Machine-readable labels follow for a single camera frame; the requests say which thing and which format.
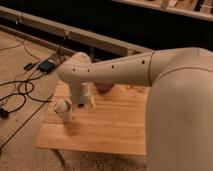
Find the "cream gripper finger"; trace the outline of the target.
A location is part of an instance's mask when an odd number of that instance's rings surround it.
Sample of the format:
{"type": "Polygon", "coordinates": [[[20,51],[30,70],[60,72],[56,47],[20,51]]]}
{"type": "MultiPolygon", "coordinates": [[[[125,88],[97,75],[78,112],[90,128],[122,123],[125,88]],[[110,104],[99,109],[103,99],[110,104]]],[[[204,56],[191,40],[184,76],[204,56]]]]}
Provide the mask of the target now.
{"type": "Polygon", "coordinates": [[[89,106],[91,109],[93,109],[93,110],[96,109],[96,105],[95,105],[94,100],[90,100],[90,101],[88,102],[88,106],[89,106]]]}

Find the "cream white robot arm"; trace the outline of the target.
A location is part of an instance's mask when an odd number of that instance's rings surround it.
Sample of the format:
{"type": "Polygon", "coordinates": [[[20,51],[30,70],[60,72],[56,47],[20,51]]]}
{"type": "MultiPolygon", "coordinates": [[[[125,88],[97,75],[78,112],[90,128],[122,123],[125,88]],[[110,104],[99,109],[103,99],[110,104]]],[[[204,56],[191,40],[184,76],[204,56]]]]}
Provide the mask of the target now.
{"type": "Polygon", "coordinates": [[[89,101],[92,83],[147,87],[147,171],[213,171],[213,51],[155,50],[96,63],[77,52],[58,77],[75,104],[89,101]]]}

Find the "cream white gripper body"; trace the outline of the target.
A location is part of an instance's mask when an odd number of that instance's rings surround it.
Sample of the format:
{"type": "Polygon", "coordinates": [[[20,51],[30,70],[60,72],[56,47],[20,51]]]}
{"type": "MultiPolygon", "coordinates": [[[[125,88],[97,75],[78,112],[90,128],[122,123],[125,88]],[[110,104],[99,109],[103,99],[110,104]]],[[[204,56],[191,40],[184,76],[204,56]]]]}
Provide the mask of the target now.
{"type": "Polygon", "coordinates": [[[86,104],[91,101],[91,86],[89,83],[70,84],[70,99],[76,104],[86,104]]]}

